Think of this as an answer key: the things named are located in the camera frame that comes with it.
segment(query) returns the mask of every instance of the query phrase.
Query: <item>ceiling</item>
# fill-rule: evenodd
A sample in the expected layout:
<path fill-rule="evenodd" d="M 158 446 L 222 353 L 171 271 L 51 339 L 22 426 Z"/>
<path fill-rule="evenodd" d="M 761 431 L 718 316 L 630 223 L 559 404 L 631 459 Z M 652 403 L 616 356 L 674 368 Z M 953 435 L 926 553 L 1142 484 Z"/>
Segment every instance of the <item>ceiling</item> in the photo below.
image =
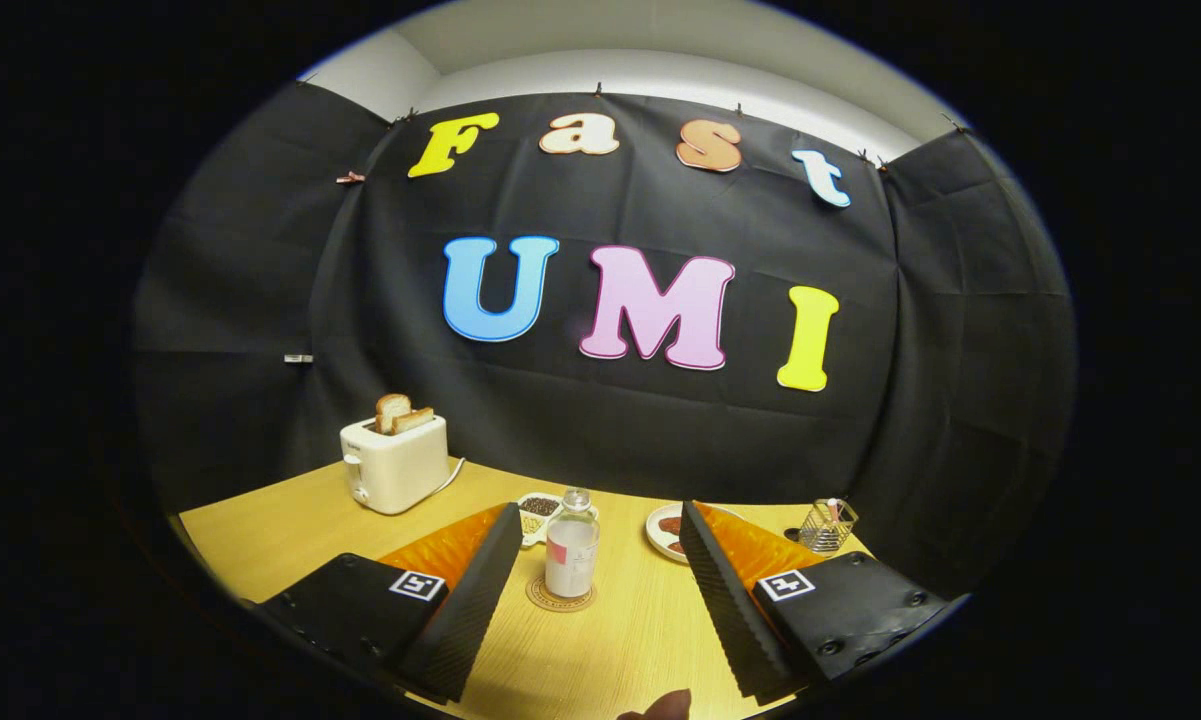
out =
<path fill-rule="evenodd" d="M 805 19 L 747 0 L 455 0 L 394 28 L 441 74 L 563 50 L 662 50 L 801 82 L 933 140 L 963 122 L 891 65 Z"/>

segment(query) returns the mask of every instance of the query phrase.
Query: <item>white plate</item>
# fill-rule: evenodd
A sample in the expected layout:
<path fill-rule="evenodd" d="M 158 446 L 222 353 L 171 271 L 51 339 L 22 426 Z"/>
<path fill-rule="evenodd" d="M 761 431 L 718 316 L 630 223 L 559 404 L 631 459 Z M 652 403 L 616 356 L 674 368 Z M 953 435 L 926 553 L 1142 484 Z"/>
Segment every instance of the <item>white plate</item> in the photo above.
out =
<path fill-rule="evenodd" d="M 650 512 L 649 518 L 645 520 L 645 536 L 649 538 L 649 542 L 652 544 L 652 546 L 658 548 L 658 552 L 663 553 L 667 557 L 670 557 L 670 559 L 675 562 L 682 562 L 683 564 L 688 565 L 688 557 L 686 557 L 685 553 L 676 552 L 673 548 L 667 547 L 669 546 L 669 544 L 679 541 L 679 536 L 674 536 L 673 534 L 658 527 L 659 520 L 679 518 L 679 516 L 681 516 L 682 506 L 683 506 L 682 502 L 674 502 L 670 503 L 670 505 L 659 506 L 658 510 L 653 510 L 652 512 Z M 728 506 L 719 506 L 719 505 L 711 505 L 711 506 L 715 508 L 716 510 L 724 510 L 729 515 L 733 515 L 734 518 L 742 518 L 742 515 L 737 515 L 737 512 L 729 510 Z"/>
<path fill-rule="evenodd" d="M 519 498 L 519 500 L 516 500 L 516 505 L 519 505 L 519 503 L 521 502 L 527 500 L 531 497 L 540 497 L 545 498 L 545 500 L 555 500 L 556 506 L 555 510 L 552 510 L 551 514 L 548 515 L 545 518 L 544 516 L 534 515 L 533 512 L 527 512 L 521 510 L 521 534 L 524 535 L 524 539 L 521 539 L 521 547 L 530 547 L 532 546 L 532 544 L 539 544 L 546 541 L 546 523 L 550 518 L 555 518 L 556 515 L 560 515 L 560 510 L 562 510 L 564 499 L 562 496 L 558 494 L 555 496 L 549 492 L 530 492 L 530 493 L 524 493 L 524 496 Z M 594 514 L 596 520 L 600 518 L 600 510 L 596 509 L 596 505 L 591 506 L 591 512 Z"/>

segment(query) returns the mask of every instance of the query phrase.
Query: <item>finger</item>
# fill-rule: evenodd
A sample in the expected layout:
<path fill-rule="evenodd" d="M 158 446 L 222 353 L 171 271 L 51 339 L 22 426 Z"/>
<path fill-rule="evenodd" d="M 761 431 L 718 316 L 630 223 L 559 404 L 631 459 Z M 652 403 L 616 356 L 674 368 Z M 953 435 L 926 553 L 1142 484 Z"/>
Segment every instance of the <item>finger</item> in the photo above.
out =
<path fill-rule="evenodd" d="M 645 720 L 688 720 L 688 706 L 692 701 L 688 688 L 664 694 L 645 710 Z"/>

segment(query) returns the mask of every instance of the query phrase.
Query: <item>cork coaster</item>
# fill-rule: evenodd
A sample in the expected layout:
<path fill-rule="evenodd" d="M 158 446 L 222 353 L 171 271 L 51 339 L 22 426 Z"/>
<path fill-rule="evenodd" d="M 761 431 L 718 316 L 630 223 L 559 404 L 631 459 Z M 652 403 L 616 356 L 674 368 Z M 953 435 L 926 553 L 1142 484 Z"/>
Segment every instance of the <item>cork coaster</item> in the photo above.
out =
<path fill-rule="evenodd" d="M 528 592 L 528 598 L 533 601 L 533 605 L 552 612 L 578 612 L 596 600 L 594 584 L 585 594 L 581 594 L 581 596 L 555 596 L 546 590 L 546 578 L 542 577 L 542 575 L 532 578 L 528 582 L 528 587 L 524 589 Z"/>

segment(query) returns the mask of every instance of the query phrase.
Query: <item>pink letter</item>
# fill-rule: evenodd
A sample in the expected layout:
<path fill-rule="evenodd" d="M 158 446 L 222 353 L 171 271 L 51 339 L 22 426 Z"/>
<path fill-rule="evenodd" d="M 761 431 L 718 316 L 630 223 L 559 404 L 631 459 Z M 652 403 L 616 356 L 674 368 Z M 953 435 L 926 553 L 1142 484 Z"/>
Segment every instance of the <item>pink letter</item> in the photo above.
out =
<path fill-rule="evenodd" d="M 637 338 L 640 356 L 649 360 L 679 320 L 676 342 L 667 348 L 667 361 L 680 368 L 719 370 L 721 311 L 724 286 L 733 280 L 733 265 L 716 258 L 691 258 L 667 292 L 658 292 L 645 254 L 635 247 L 609 245 L 591 252 L 600 266 L 600 299 L 596 323 L 578 347 L 584 355 L 614 360 L 627 354 L 619 336 L 626 311 L 627 325 Z"/>

